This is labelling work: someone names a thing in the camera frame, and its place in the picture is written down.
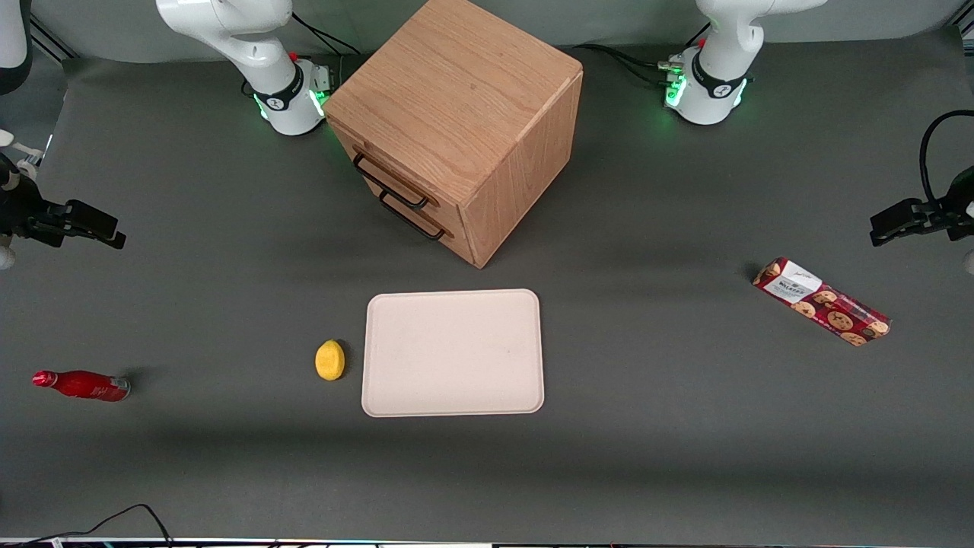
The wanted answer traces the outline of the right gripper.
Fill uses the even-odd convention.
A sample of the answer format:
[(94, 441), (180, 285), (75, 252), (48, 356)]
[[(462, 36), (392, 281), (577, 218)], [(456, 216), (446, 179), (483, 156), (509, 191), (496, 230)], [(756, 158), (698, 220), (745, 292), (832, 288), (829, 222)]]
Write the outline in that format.
[(34, 239), (49, 247), (61, 247), (67, 238), (97, 241), (116, 250), (126, 245), (126, 234), (117, 230), (118, 219), (86, 202), (65, 203), (65, 219), (59, 219), (60, 205), (41, 196), (34, 180), (1, 155), (1, 232), (3, 236)]

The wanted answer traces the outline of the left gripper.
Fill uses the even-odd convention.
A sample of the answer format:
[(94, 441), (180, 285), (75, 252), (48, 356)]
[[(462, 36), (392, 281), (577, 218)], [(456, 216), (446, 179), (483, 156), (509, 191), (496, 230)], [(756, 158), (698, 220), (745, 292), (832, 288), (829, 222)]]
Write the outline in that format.
[(925, 202), (918, 198), (901, 200), (870, 219), (872, 246), (881, 247), (896, 239), (947, 230), (950, 241), (973, 236), (973, 167), (957, 174), (941, 198), (946, 223), (929, 221)]

